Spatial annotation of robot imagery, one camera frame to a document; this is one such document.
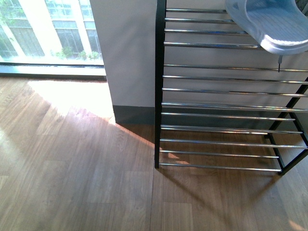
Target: rack leg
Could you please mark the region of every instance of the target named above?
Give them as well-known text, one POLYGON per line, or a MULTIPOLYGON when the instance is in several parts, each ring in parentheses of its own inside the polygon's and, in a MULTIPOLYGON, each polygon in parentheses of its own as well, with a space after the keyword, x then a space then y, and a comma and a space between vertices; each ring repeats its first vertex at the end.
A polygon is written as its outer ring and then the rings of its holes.
POLYGON ((297 157, 295 157, 289 164, 287 164, 283 169, 282 172, 279 173, 279 175, 283 176, 286 174, 291 168, 293 168, 295 165, 297 165, 302 159, 304 159, 308 155, 308 150, 303 150, 297 157))
MULTIPOLYGON (((297 94, 304 94, 308 89, 308 85, 301 85, 299 89, 297 90, 297 94)), ((293 97, 289 103, 286 105, 287 108, 293 108, 295 104, 299 101, 299 97, 293 97)), ((288 112, 281 112, 278 118, 285 118, 288 115, 288 112)), ((272 126, 270 127, 270 130, 276 130, 277 127, 281 124, 281 121, 275 121, 272 126)))
POLYGON ((155 26, 155 148, 154 167, 159 168, 160 125, 162 122, 163 74, 165 59, 166 0, 157 1, 155 26))

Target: slipper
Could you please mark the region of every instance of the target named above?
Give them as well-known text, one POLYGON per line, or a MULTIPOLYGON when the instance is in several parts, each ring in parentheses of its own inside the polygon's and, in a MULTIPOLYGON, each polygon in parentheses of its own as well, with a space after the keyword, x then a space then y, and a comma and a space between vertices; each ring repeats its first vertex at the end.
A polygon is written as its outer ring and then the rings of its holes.
POLYGON ((308 50, 308 18, 295 0, 226 0, 226 10, 270 53, 291 55, 308 50))

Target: glass window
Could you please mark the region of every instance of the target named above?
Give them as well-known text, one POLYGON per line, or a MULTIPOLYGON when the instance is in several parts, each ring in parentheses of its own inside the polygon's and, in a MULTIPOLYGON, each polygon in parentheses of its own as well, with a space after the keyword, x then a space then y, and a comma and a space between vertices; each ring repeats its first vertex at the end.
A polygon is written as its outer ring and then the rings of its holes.
POLYGON ((17 56, 13 45, 11 44, 9 38, 6 36, 2 27, 0 27, 0 56, 2 59, 7 59, 10 57, 17 56))
POLYGON ((1 62, 103 64, 90 1, 0 0, 0 56, 1 62))
POLYGON ((52 19, 72 19, 74 18, 69 1, 65 0, 45 0, 52 19))

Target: sunlight on floor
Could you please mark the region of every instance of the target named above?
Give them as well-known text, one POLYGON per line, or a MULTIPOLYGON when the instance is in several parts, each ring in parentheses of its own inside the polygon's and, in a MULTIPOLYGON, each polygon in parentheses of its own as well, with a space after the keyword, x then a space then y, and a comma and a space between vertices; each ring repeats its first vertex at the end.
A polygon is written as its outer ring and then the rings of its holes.
POLYGON ((65 116, 70 107, 86 109, 102 117, 113 117, 107 82, 34 80, 29 86, 65 116))
POLYGON ((295 231, 307 231, 305 228, 296 224, 294 221, 289 220, 289 224, 290 224, 291 228, 295 231))

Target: floor plank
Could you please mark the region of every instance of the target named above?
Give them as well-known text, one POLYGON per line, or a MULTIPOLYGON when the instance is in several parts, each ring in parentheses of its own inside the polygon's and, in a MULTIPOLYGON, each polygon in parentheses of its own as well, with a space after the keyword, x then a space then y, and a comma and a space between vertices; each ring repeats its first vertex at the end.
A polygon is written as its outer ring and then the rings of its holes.
MULTIPOLYGON (((102 93, 107 89, 105 82, 0 78, 0 231, 308 230, 308 158, 282 177, 191 167, 154 169, 154 127, 116 124, 109 92, 102 93), (89 93, 81 97, 82 89, 89 93), (109 98, 94 100, 102 95, 109 98)), ((167 135, 263 142, 248 135, 167 135)), ((187 147, 273 154, 256 148, 187 147)), ((296 155, 288 150, 282 154, 286 160, 296 155)), ((169 153, 161 159, 275 167, 242 157, 232 161, 169 153)))

